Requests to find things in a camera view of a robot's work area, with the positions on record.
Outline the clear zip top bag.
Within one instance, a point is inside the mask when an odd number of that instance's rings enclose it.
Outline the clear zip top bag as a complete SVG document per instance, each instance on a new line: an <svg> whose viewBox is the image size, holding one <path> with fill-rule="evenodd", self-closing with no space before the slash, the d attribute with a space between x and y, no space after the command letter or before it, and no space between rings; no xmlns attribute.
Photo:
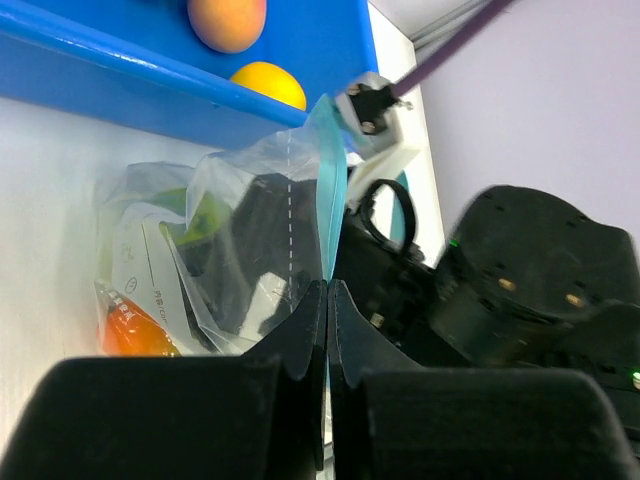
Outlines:
<svg viewBox="0 0 640 480"><path fill-rule="evenodd" d="M415 209L384 146L345 100L304 125L195 166L128 166L98 211L96 295L108 355L238 355L270 333L314 281L333 277L348 223L408 254Z"/></svg>

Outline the orange green fake mango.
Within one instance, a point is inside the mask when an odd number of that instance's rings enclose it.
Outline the orange green fake mango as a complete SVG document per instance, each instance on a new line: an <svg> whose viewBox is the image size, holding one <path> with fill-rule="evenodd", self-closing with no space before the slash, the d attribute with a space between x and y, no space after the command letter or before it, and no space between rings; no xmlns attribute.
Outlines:
<svg viewBox="0 0 640 480"><path fill-rule="evenodd" d="M179 357L167 332L135 302L107 295L101 347L110 356Z"/></svg>

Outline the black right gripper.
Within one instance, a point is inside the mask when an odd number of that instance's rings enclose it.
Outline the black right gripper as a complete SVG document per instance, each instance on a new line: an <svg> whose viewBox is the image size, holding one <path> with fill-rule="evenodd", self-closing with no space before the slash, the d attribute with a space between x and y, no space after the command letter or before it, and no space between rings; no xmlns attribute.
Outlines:
<svg viewBox="0 0 640 480"><path fill-rule="evenodd" d="M316 183L255 177L236 209L213 224L211 194L196 231L179 241L181 289L193 335L208 350L245 350L281 324L320 277ZM424 367L465 368L461 354L428 325L437 300L433 270L417 245L407 255L362 220L344 217L334 278L360 314Z"/></svg>

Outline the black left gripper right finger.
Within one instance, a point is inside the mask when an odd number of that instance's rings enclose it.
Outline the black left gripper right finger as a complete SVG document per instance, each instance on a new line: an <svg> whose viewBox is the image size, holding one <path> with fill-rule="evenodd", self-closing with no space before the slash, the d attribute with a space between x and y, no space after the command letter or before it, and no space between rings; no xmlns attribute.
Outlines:
<svg viewBox="0 0 640 480"><path fill-rule="evenodd" d="M576 370L425 368L328 290L339 479L635 479L611 401Z"/></svg>

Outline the orange fake peach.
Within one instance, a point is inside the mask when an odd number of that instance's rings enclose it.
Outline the orange fake peach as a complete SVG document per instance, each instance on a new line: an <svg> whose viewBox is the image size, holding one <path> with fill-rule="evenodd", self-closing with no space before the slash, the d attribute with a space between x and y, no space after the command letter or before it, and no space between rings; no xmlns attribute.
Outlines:
<svg viewBox="0 0 640 480"><path fill-rule="evenodd" d="M265 0L190 0L192 29L209 48L235 54L249 49L261 36L267 14Z"/></svg>

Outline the yellow fake lemon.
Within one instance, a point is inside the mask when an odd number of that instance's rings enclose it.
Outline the yellow fake lemon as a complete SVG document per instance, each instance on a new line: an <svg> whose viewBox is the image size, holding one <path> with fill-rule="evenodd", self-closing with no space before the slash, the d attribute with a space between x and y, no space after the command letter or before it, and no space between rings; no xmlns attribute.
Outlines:
<svg viewBox="0 0 640 480"><path fill-rule="evenodd" d="M230 81L298 110L307 108L306 94L299 82L277 65L249 63L236 71Z"/></svg>

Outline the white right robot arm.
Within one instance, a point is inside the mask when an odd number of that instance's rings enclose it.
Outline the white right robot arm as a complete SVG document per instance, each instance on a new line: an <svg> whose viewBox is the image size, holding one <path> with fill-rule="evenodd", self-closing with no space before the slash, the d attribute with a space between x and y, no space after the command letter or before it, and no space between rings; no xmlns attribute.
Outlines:
<svg viewBox="0 0 640 480"><path fill-rule="evenodd" d="M414 242L408 190L399 242L373 224L372 182L343 220L334 275L359 312L425 366L537 366L592 376L639 442L639 267L630 235L551 194L495 185L459 218L434 267Z"/></svg>

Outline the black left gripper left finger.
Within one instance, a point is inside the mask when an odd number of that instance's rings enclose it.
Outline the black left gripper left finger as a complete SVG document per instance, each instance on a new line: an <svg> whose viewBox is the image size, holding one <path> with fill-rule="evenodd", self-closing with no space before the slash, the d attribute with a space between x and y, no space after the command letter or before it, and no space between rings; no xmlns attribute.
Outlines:
<svg viewBox="0 0 640 480"><path fill-rule="evenodd" d="M5 479L312 479L324 461L327 285L239 356L78 358L28 402Z"/></svg>

